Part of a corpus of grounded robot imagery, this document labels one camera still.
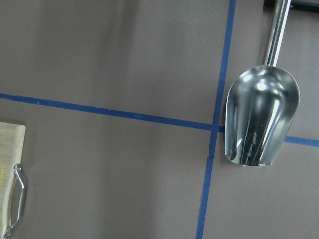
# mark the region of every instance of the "silver handle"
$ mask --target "silver handle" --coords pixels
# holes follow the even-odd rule
[[[264,65],[276,66],[291,0],[277,0]]]
[[[22,213],[23,213],[23,208],[24,208],[25,185],[24,185],[24,181],[22,179],[22,166],[21,166],[21,164],[18,163],[18,164],[16,164],[13,167],[13,173],[14,173],[14,175],[16,176],[17,180],[20,183],[21,194],[20,194],[20,199],[19,199],[19,205],[18,205],[18,212],[17,212],[16,221],[9,228],[7,228],[7,230],[5,231],[5,233],[3,235],[3,239],[8,239],[12,235],[13,229],[15,228],[17,223],[21,220]]]

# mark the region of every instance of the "gray surface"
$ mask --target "gray surface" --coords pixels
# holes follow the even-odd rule
[[[194,238],[209,132],[0,101],[27,125],[12,238]]]
[[[211,123],[228,4],[1,1],[0,93]],[[224,96],[262,62],[262,5],[237,1]],[[318,39],[318,15],[292,11],[278,61],[301,88],[289,135],[319,139]],[[26,125],[13,239],[195,238],[209,131],[3,99],[0,120]],[[284,143],[273,166],[251,169],[227,161],[223,137],[204,238],[318,238],[319,148]]]
[[[235,165],[220,134],[204,239],[317,239],[319,148],[284,143],[272,166]]]

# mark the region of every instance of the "scoop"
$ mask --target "scoop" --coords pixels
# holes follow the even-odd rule
[[[271,165],[299,103],[295,79],[276,67],[291,0],[278,0],[264,64],[241,74],[226,104],[225,154],[236,164]]]

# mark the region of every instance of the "shovel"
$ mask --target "shovel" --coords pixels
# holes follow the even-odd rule
[[[294,78],[276,67],[291,0],[277,0],[264,64],[241,74],[226,104],[225,154],[236,164],[271,165],[299,103]]]

